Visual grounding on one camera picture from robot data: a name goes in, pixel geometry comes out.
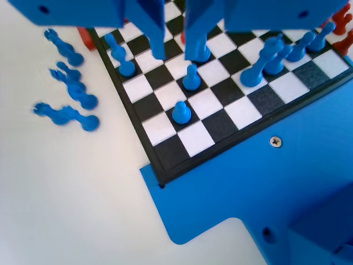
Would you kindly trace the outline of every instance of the chessboard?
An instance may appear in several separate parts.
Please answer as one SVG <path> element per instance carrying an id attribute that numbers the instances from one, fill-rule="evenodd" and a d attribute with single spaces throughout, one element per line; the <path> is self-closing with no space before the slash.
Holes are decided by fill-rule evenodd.
<path id="1" fill-rule="evenodd" d="M 182 80 L 191 62 L 184 59 L 185 46 L 181 42 L 184 12 L 182 0 L 166 1 L 165 61 L 152 56 L 148 39 L 131 22 L 121 29 L 90 31 L 160 186 L 329 93 L 353 76 L 349 63 L 327 42 L 320 52 L 308 52 L 298 62 L 284 61 L 281 73 L 276 76 L 264 73 L 259 85 L 245 87 L 240 82 L 240 74 L 257 61 L 267 38 L 283 33 L 285 44 L 295 44 L 307 31 L 230 33 L 220 21 L 207 35 L 210 59 L 205 63 L 194 62 L 201 87 L 187 91 Z M 134 76 L 120 75 L 119 62 L 110 56 L 104 40 L 108 33 L 125 48 L 126 59 L 135 64 Z M 184 101 L 191 109 L 191 120 L 184 125 L 172 119 L 173 107 L 178 101 Z"/>

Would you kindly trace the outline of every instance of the white square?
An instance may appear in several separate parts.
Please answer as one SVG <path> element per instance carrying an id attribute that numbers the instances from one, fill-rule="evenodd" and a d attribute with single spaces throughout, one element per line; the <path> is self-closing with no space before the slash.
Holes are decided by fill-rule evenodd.
<path id="1" fill-rule="evenodd" d="M 174 37 L 175 42 L 179 45 L 179 47 L 185 51 L 185 45 L 181 42 L 181 34 L 178 34 Z"/>
<path id="2" fill-rule="evenodd" d="M 299 41 L 308 31 L 309 30 L 305 29 L 289 29 L 284 30 L 283 33 L 295 43 Z"/>
<path id="3" fill-rule="evenodd" d="M 240 81 L 240 75 L 242 74 L 243 70 L 242 71 L 239 71 L 237 73 L 235 73 L 234 75 L 232 75 L 232 79 L 235 81 L 235 83 L 238 85 L 238 87 L 243 91 L 243 93 L 245 95 L 248 95 L 250 93 L 253 93 L 254 91 L 258 90 L 259 88 L 267 85 L 267 81 L 266 79 L 262 79 L 261 82 L 255 86 L 255 87 L 246 87 L 242 84 L 242 82 Z"/>
<path id="4" fill-rule="evenodd" d="M 125 56 L 126 61 L 132 60 L 133 59 L 133 54 L 132 54 L 129 46 L 126 43 L 124 43 L 124 44 L 121 45 L 121 47 L 123 47 L 125 49 L 125 51 L 126 51 L 126 56 Z M 114 68 L 117 68 L 118 66 L 120 66 L 119 61 L 115 60 L 111 56 L 111 50 L 110 49 L 107 51 L 107 53 L 108 53 L 109 59 L 110 59 L 111 63 L 113 64 Z"/>
<path id="5" fill-rule="evenodd" d="M 348 65 L 333 50 L 319 55 L 313 59 L 313 62 L 330 78 L 334 78 L 348 69 Z"/>
<path id="6" fill-rule="evenodd" d="M 304 57 L 297 62 L 289 62 L 286 59 L 284 59 L 283 64 L 287 67 L 288 70 L 293 71 L 294 69 L 310 61 L 311 61 L 311 57 L 305 54 Z"/>
<path id="7" fill-rule="evenodd" d="M 164 5 L 165 22 L 172 20 L 181 15 L 179 8 L 173 3 L 169 2 Z"/>
<path id="8" fill-rule="evenodd" d="M 209 88 L 189 98 L 189 103 L 200 120 L 223 108 L 222 104 Z"/>
<path id="9" fill-rule="evenodd" d="M 185 94 L 175 81 L 161 87 L 154 91 L 154 93 L 164 110 L 174 107 L 178 101 L 186 101 Z"/>
<path id="10" fill-rule="evenodd" d="M 286 104 L 309 92 L 309 89 L 292 72 L 277 78 L 269 85 Z"/>
<path id="11" fill-rule="evenodd" d="M 208 87 L 212 87 L 230 76 L 218 60 L 213 60 L 205 65 L 202 65 L 197 71 L 202 79 L 204 79 Z"/>
<path id="12" fill-rule="evenodd" d="M 168 40 L 171 40 L 173 38 L 172 34 L 170 33 L 169 29 L 167 26 L 164 27 L 165 32 L 164 32 L 164 42 L 166 43 Z"/>
<path id="13" fill-rule="evenodd" d="M 175 80 L 178 80 L 180 77 L 186 76 L 186 69 L 190 61 L 184 60 L 184 54 L 180 54 L 179 56 L 169 60 L 165 63 L 165 66 L 172 74 Z"/>
<path id="14" fill-rule="evenodd" d="M 242 97 L 224 109 L 239 130 L 262 117 L 248 97 Z"/>
<path id="15" fill-rule="evenodd" d="M 155 69 L 157 66 L 160 66 L 163 64 L 162 60 L 157 60 L 154 58 L 152 55 L 152 50 L 148 50 L 142 54 L 139 54 L 138 56 L 135 57 L 136 62 L 141 68 L 141 71 L 143 73 L 147 73 L 152 69 Z"/>
<path id="16" fill-rule="evenodd" d="M 123 84 L 123 87 L 125 88 L 131 103 L 134 103 L 153 92 L 152 87 L 149 85 L 144 75 L 127 81 Z"/>
<path id="17" fill-rule="evenodd" d="M 178 135 L 190 157 L 215 144 L 211 135 L 200 121 L 180 131 Z"/>
<path id="18" fill-rule="evenodd" d="M 253 65 L 259 58 L 259 52 L 263 49 L 264 43 L 256 38 L 248 43 L 243 44 L 238 48 L 238 50 L 248 59 L 248 61 Z"/>
<path id="19" fill-rule="evenodd" d="M 113 32 L 114 30 L 116 30 L 116 28 L 102 28 L 102 27 L 97 27 L 94 28 L 95 32 L 97 32 L 98 37 L 102 37 L 108 33 Z"/>
<path id="20" fill-rule="evenodd" d="M 121 36 L 128 42 L 142 35 L 142 32 L 132 22 L 128 22 L 122 29 L 119 29 Z"/>
<path id="21" fill-rule="evenodd" d="M 237 48 L 237 46 L 229 39 L 225 33 L 221 33 L 208 40 L 207 46 L 210 48 L 213 55 L 215 55 L 217 58 Z"/>
<path id="22" fill-rule="evenodd" d="M 253 30 L 253 33 L 256 35 L 256 37 L 262 36 L 265 33 L 269 32 L 268 29 L 257 29 L 257 30 Z"/>
<path id="23" fill-rule="evenodd" d="M 142 126 L 153 146 L 158 145 L 177 133 L 165 112 L 145 121 L 142 123 Z"/>

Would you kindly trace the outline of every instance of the screw hole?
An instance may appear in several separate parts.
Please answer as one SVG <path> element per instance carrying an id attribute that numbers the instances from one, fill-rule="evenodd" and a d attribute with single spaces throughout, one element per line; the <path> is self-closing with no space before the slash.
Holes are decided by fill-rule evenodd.
<path id="1" fill-rule="evenodd" d="M 276 242 L 276 236 L 274 232 L 271 231 L 268 227 L 263 229 L 263 237 L 268 244 L 273 244 Z"/>
<path id="2" fill-rule="evenodd" d="M 308 15 L 309 15 L 309 11 L 305 10 L 305 11 L 299 13 L 298 18 L 299 19 L 306 18 Z"/>
<path id="3" fill-rule="evenodd" d="M 40 6 L 39 11 L 42 12 L 43 14 L 46 14 L 46 15 L 49 14 L 49 9 L 48 9 L 48 7 L 45 7 L 45 6 Z"/>

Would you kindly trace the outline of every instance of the blue chess piece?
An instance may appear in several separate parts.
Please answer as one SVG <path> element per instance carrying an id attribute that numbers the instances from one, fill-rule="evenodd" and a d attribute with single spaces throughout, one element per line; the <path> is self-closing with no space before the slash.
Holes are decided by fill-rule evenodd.
<path id="1" fill-rule="evenodd" d="M 191 119 L 191 110 L 185 102 L 179 101 L 172 112 L 172 118 L 176 123 L 185 124 Z"/>
<path id="2" fill-rule="evenodd" d="M 280 73 L 283 68 L 283 59 L 286 58 L 293 50 L 293 46 L 285 45 L 283 50 L 281 50 L 277 56 L 272 60 L 269 61 L 264 68 L 264 71 L 270 75 L 276 75 Z"/>
<path id="3" fill-rule="evenodd" d="M 307 49 L 312 52 L 318 52 L 325 47 L 326 36 L 334 31 L 336 24 L 334 22 L 327 23 L 316 38 L 307 46 Z"/>
<path id="4" fill-rule="evenodd" d="M 292 52 L 287 56 L 286 60 L 289 62 L 297 62 L 303 59 L 305 55 L 305 48 L 315 39 L 316 33 L 309 31 L 306 32 L 299 44 L 293 47 Z"/>
<path id="5" fill-rule="evenodd" d="M 197 75 L 197 66 L 195 64 L 189 65 L 187 69 L 187 74 L 183 78 L 183 85 L 186 90 L 196 90 L 201 84 L 201 79 Z"/>
<path id="6" fill-rule="evenodd" d="M 206 45 L 207 35 L 199 40 L 199 49 L 197 52 L 196 62 L 207 62 L 211 56 L 211 51 Z"/>
<path id="7" fill-rule="evenodd" d="M 59 110 L 52 109 L 48 104 L 38 103 L 34 106 L 33 112 L 39 116 L 48 116 L 56 125 L 65 125 L 70 119 Z"/>
<path id="8" fill-rule="evenodd" d="M 104 39 L 110 47 L 111 57 L 113 57 L 116 61 L 118 61 L 119 60 L 118 58 L 120 58 L 120 57 L 125 58 L 125 56 L 126 56 L 125 49 L 116 43 L 116 40 L 115 40 L 114 36 L 112 35 L 112 33 L 106 34 L 104 36 Z"/>
<path id="9" fill-rule="evenodd" d="M 80 81 L 81 79 L 81 73 L 79 72 L 79 70 L 74 70 L 74 69 L 70 69 L 68 68 L 68 66 L 64 63 L 64 62 L 57 62 L 56 66 L 63 70 L 64 72 L 66 72 L 67 76 L 74 81 Z"/>
<path id="10" fill-rule="evenodd" d="M 271 37 L 265 41 L 264 48 L 260 51 L 260 57 L 257 62 L 251 67 L 244 70 L 240 75 L 241 83 L 246 87 L 255 87 L 261 83 L 263 76 L 263 69 L 267 62 L 272 61 L 276 53 L 284 48 L 282 34 L 278 37 Z"/>
<path id="11" fill-rule="evenodd" d="M 99 119 L 94 115 L 83 116 L 77 110 L 73 109 L 71 106 L 65 106 L 61 109 L 61 112 L 69 117 L 71 120 L 76 120 L 81 123 L 83 130 L 94 131 L 99 127 Z"/>

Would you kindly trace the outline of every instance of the blue pawn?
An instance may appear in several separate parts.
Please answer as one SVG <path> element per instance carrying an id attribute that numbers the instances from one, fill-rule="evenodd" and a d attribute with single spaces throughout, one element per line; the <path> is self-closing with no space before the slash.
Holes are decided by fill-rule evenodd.
<path id="1" fill-rule="evenodd" d="M 334 22 L 327 23 L 316 38 L 308 45 L 308 50 L 318 52 L 325 47 L 326 36 L 334 31 L 336 24 Z"/>
<path id="2" fill-rule="evenodd" d="M 265 41 L 264 48 L 260 51 L 260 57 L 257 62 L 249 69 L 244 70 L 240 75 L 241 83 L 246 87 L 255 87 L 261 83 L 263 76 L 263 69 L 267 62 L 272 61 L 276 53 L 280 52 L 284 43 L 281 40 L 282 34 L 278 37 L 268 38 Z"/>
<path id="3" fill-rule="evenodd" d="M 197 67 L 192 64 L 188 66 L 187 74 L 183 78 L 183 85 L 186 90 L 196 90 L 199 88 L 201 84 L 201 79 L 197 75 Z"/>
<path id="4" fill-rule="evenodd" d="M 70 84 L 70 83 L 76 83 L 76 84 L 78 84 L 78 85 L 81 87 L 81 89 L 82 89 L 83 91 L 86 91 L 86 86 L 85 86 L 84 83 L 82 83 L 82 82 L 76 82 L 76 81 L 74 81 L 74 80 L 68 78 L 68 77 L 67 77 L 66 75 L 64 75 L 64 73 L 62 73 L 61 71 L 54 70 L 54 69 L 49 69 L 49 71 L 50 71 L 51 76 L 52 76 L 53 78 L 55 78 L 56 80 L 61 81 L 61 82 L 65 83 L 66 85 L 68 85 L 68 84 Z"/>
<path id="5" fill-rule="evenodd" d="M 71 120 L 76 120 L 81 123 L 83 130 L 94 131 L 99 127 L 99 119 L 94 116 L 83 116 L 71 106 L 65 106 L 61 109 L 61 113 L 69 117 Z"/>
<path id="6" fill-rule="evenodd" d="M 68 66 L 64 62 L 57 62 L 56 66 L 58 68 L 60 68 L 61 70 L 63 70 L 64 72 L 66 72 L 67 76 L 71 80 L 77 81 L 77 82 L 80 81 L 81 73 L 79 72 L 79 70 L 74 70 L 74 69 L 68 68 Z"/>
<path id="7" fill-rule="evenodd" d="M 287 56 L 287 61 L 297 62 L 303 59 L 305 55 L 305 48 L 315 39 L 316 34 L 312 31 L 306 32 L 299 44 L 293 47 L 292 52 Z"/>
<path id="8" fill-rule="evenodd" d="M 280 51 L 276 58 L 274 58 L 272 61 L 269 61 L 264 68 L 264 71 L 270 75 L 276 75 L 280 73 L 283 68 L 283 59 L 286 58 L 293 50 L 293 46 L 291 45 L 286 45 L 284 46 L 283 50 Z"/>
<path id="9" fill-rule="evenodd" d="M 98 105 L 98 98 L 94 95 L 86 94 L 77 83 L 69 83 L 67 92 L 73 100 L 79 101 L 84 109 L 91 110 Z"/>
<path id="10" fill-rule="evenodd" d="M 211 51 L 206 45 L 207 35 L 199 40 L 199 50 L 197 52 L 196 62 L 207 62 L 211 56 Z"/>
<path id="11" fill-rule="evenodd" d="M 111 49 L 111 52 L 110 52 L 111 57 L 113 57 L 116 61 L 119 61 L 118 58 L 120 58 L 122 56 L 125 58 L 125 56 L 126 56 L 125 49 L 116 43 L 116 40 L 115 40 L 114 36 L 112 35 L 112 33 L 105 35 L 104 39 Z"/>
<path id="12" fill-rule="evenodd" d="M 172 112 L 172 118 L 176 123 L 185 124 L 191 119 L 191 110 L 185 102 L 179 101 Z"/>
<path id="13" fill-rule="evenodd" d="M 48 116 L 56 125 L 65 125 L 70 119 L 59 110 L 52 109 L 48 104 L 38 103 L 34 106 L 33 112 L 39 116 Z"/>

